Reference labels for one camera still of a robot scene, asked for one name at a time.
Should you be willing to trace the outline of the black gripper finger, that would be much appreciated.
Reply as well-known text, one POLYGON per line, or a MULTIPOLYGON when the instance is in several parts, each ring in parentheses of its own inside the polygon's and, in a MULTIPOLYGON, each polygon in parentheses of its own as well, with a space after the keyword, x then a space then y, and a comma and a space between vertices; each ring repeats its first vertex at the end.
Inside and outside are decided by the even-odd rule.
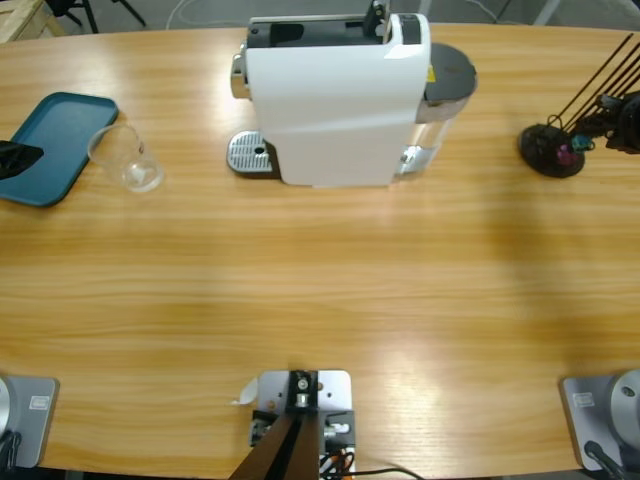
POLYGON ((31 168, 42 156, 40 147, 2 140, 0 145, 1 175, 5 180, 20 175, 31 168))

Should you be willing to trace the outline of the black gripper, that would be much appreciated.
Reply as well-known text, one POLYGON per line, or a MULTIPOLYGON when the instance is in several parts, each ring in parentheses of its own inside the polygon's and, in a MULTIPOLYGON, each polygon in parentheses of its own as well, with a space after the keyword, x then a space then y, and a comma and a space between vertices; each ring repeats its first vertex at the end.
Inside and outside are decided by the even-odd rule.
POLYGON ((627 154, 639 153, 639 93, 631 92, 618 98, 600 97, 605 121, 594 121, 589 129, 592 146, 596 150, 618 150, 627 154))

